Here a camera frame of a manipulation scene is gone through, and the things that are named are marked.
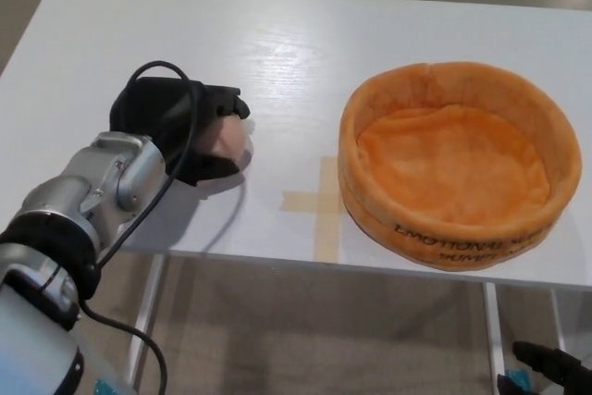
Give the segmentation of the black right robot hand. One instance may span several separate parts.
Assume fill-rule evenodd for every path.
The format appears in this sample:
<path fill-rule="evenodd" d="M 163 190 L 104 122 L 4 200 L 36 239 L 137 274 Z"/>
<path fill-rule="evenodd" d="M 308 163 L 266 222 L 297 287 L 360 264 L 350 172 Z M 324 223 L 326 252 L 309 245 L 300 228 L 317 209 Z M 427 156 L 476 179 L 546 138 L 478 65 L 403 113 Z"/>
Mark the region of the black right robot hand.
<path fill-rule="evenodd" d="M 519 362 L 561 387 L 563 394 L 591 393 L 591 369 L 584 367 L 571 354 L 528 341 L 515 341 L 512 353 Z M 536 394 L 525 389 L 515 377 L 509 375 L 497 375 L 497 390 L 501 395 Z"/>

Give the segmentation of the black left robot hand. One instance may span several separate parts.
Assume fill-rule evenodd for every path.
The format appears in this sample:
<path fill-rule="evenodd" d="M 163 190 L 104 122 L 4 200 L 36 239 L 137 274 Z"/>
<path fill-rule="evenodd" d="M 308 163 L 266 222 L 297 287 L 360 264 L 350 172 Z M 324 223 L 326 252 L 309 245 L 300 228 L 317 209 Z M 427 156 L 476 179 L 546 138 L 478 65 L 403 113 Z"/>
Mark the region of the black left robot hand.
<path fill-rule="evenodd" d="M 112 131 L 148 136 L 173 172 L 187 143 L 189 154 L 177 180 L 198 182 L 238 174 L 246 152 L 242 121 L 249 106 L 235 87 L 204 85 L 197 80 L 184 86 L 179 79 L 146 77 L 125 88 L 109 114 Z"/>

